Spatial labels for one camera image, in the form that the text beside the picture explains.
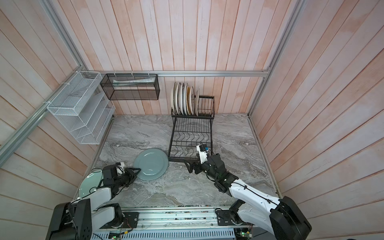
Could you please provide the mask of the grey-green plain plate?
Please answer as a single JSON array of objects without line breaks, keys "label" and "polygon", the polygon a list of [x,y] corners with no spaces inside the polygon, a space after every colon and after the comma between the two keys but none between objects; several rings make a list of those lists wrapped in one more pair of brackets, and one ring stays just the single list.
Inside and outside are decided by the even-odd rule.
[{"label": "grey-green plain plate", "polygon": [[160,149],[147,149],[141,152],[134,161],[134,168],[141,169],[138,178],[152,181],[160,178],[169,166],[168,156]]}]

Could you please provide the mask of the black wire dish rack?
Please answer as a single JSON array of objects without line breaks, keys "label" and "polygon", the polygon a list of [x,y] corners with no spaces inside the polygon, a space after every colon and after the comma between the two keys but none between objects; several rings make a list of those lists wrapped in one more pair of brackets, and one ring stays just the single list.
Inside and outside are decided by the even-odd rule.
[{"label": "black wire dish rack", "polygon": [[200,96],[197,116],[172,115],[173,129],[168,150],[170,162],[199,162],[197,146],[213,148],[212,128],[215,118],[215,98]]}]

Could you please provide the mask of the light green flower plate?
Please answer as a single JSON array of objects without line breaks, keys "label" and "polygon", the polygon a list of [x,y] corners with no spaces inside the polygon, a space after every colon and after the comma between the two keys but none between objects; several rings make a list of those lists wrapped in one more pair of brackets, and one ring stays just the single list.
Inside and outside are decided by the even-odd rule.
[{"label": "light green flower plate", "polygon": [[78,196],[79,198],[86,197],[93,193],[98,186],[101,184],[103,179],[102,169],[95,168],[85,177],[79,187]]}]

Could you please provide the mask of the cream floral plate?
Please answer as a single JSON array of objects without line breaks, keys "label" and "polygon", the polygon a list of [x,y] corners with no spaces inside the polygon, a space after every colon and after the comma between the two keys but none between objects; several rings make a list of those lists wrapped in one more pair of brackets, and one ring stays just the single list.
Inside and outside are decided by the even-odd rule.
[{"label": "cream floral plate", "polygon": [[171,99],[171,115],[174,115],[175,113],[175,106],[174,106],[174,87],[175,83],[172,86],[171,93],[170,93],[170,99]]}]

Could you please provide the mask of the orange sunburst plate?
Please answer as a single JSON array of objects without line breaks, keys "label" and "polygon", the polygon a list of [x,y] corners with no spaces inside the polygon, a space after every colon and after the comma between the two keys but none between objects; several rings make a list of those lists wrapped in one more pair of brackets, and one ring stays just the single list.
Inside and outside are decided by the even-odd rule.
[{"label": "orange sunburst plate", "polygon": [[175,107],[175,114],[179,115],[179,83],[175,83],[174,86],[174,107]]},{"label": "orange sunburst plate", "polygon": [[193,87],[191,87],[191,90],[190,90],[190,109],[191,109],[191,115],[193,116],[195,114],[195,95],[194,95]]}]

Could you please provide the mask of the white plate cloud outline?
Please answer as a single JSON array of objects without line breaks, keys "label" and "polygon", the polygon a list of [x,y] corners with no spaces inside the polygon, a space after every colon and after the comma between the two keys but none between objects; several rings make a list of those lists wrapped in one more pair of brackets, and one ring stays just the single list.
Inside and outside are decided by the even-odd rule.
[{"label": "white plate cloud outline", "polygon": [[183,88],[182,88],[182,107],[183,107],[183,115],[185,115],[185,116],[188,114],[186,92],[187,92],[186,85],[185,85],[185,83],[183,83]]}]

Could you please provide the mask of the black round plate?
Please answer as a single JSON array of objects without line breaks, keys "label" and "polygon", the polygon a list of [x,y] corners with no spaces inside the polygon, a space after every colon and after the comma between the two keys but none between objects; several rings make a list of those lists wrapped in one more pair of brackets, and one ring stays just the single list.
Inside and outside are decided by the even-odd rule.
[{"label": "black round plate", "polygon": [[199,93],[199,89],[197,89],[195,93],[195,115],[197,117],[199,116],[199,98],[200,98],[200,93]]}]

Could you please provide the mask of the white plate green patterned rim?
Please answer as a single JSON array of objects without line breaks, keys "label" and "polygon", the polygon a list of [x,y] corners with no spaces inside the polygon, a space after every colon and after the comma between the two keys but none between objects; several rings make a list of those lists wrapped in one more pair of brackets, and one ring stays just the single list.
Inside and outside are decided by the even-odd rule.
[{"label": "white plate green patterned rim", "polygon": [[178,84],[178,108],[179,115],[183,115],[183,83]]}]

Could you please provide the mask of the yellow woven round trivet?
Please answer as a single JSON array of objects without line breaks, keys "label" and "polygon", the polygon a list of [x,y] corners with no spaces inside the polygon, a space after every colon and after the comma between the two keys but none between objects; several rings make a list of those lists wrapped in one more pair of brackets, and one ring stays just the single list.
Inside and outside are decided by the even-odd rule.
[{"label": "yellow woven round trivet", "polygon": [[190,90],[191,90],[191,87],[188,86],[187,87],[187,95],[186,95],[186,100],[187,100],[187,115],[190,116],[191,115],[191,109],[190,109]]}]

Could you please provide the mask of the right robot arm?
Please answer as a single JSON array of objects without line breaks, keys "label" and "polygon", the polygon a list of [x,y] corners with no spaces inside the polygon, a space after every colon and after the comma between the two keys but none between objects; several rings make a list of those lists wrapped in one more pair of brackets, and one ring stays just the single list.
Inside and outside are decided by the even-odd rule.
[{"label": "right robot arm", "polygon": [[185,163],[189,173],[204,173],[219,192],[236,199],[230,207],[231,221],[249,223],[264,229],[277,240],[305,240],[312,226],[295,201],[277,198],[246,184],[230,173],[219,154],[201,154],[200,161]]}]

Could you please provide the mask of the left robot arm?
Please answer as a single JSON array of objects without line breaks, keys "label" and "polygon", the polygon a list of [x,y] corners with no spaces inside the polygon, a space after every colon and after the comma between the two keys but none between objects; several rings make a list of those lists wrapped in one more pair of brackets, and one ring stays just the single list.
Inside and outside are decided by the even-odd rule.
[{"label": "left robot arm", "polygon": [[133,184],[140,172],[140,168],[126,168],[124,163],[92,169],[84,180],[95,182],[89,193],[54,208],[46,239],[89,240],[99,229],[112,228],[118,230],[110,237],[116,240],[133,231],[138,226],[139,213],[124,212],[110,200]]}]

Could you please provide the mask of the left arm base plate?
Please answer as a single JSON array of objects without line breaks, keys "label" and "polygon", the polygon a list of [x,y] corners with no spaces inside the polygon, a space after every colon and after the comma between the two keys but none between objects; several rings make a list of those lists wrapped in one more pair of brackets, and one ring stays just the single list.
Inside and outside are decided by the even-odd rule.
[{"label": "left arm base plate", "polygon": [[101,227],[101,229],[118,229],[129,228],[134,229],[138,225],[139,212],[122,212],[115,214],[115,218]]}]

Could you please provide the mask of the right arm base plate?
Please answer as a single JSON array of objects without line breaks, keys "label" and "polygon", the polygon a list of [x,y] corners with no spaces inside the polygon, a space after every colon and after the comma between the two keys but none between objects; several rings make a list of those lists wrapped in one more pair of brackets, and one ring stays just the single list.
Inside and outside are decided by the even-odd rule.
[{"label": "right arm base plate", "polygon": [[242,225],[242,221],[234,211],[217,208],[215,209],[215,214],[219,226]]}]

